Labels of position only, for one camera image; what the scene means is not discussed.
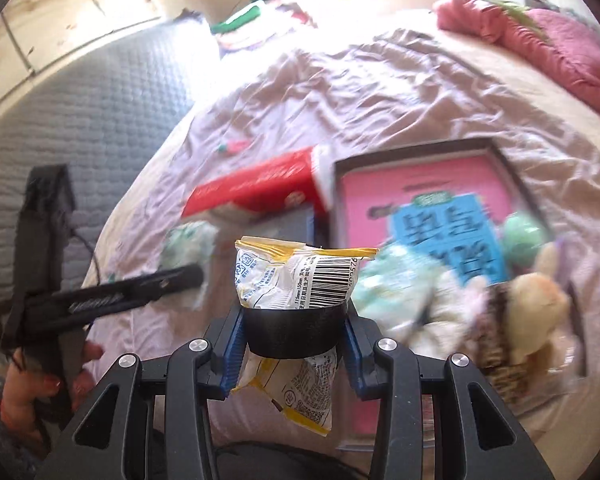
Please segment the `left hand red nails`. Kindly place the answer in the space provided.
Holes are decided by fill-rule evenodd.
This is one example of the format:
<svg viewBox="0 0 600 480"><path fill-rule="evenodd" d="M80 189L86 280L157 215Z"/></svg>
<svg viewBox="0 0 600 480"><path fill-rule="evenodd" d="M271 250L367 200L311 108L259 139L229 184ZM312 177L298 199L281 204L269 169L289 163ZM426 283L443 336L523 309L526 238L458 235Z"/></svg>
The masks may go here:
<svg viewBox="0 0 600 480"><path fill-rule="evenodd" d="M87 341L82 350L83 364L99 360L104 349L99 344ZM0 405L0 419L6 428L20 438L42 442L42 434L36 428L34 400L51 398L60 393L64 383L56 376L32 372L24 366L21 349L12 355ZM88 370L81 370L70 387L72 409L75 411L95 387L93 376Z"/></svg>

